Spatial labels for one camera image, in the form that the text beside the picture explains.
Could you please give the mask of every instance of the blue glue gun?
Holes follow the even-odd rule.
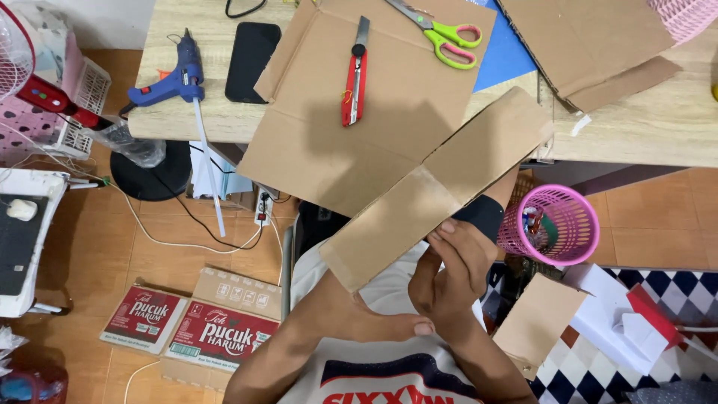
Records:
[[[185,35],[177,44],[177,66],[155,84],[130,88],[127,91],[130,104],[123,108],[120,115],[128,113],[135,106],[150,106],[174,96],[181,96],[186,102],[192,102],[195,97],[201,101],[205,97],[205,89],[200,87],[204,79],[200,51],[190,30],[185,28]]]

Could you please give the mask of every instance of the electrical outlet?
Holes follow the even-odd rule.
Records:
[[[266,200],[263,201],[262,196],[264,195],[266,195]],[[273,205],[274,201],[272,200],[271,196],[263,189],[259,188],[259,196],[257,197],[257,208],[254,211],[254,223],[257,223],[261,226],[269,226],[271,209]]]

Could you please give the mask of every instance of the black phone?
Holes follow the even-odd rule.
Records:
[[[229,101],[267,104],[254,91],[254,85],[280,39],[281,30],[276,24],[240,22],[237,25],[225,86],[225,97]]]

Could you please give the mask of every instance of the scissors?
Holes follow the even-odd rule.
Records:
[[[450,41],[456,42],[456,44],[460,47],[477,47],[481,43],[482,38],[481,29],[479,29],[479,27],[471,24],[450,27],[420,15],[414,11],[412,6],[404,3],[403,0],[386,0],[386,2],[394,6],[394,8],[399,10],[405,16],[409,17],[413,22],[416,22],[416,25],[424,31],[424,36],[429,38],[429,40],[434,44],[434,53],[436,53],[437,58],[439,58],[439,60],[443,63],[454,69],[462,70],[468,70],[476,65],[476,55],[457,47]],[[473,41],[465,40],[459,36],[459,32],[470,32],[476,39]],[[469,60],[469,63],[455,62],[447,58],[446,55],[442,53],[442,50],[446,50],[456,56],[465,58],[466,60]]]

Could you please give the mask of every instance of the barcode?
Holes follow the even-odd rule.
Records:
[[[176,352],[180,355],[187,355],[189,357],[197,357],[200,354],[200,349],[194,346],[188,346],[172,342],[172,346],[169,348],[170,351]]]

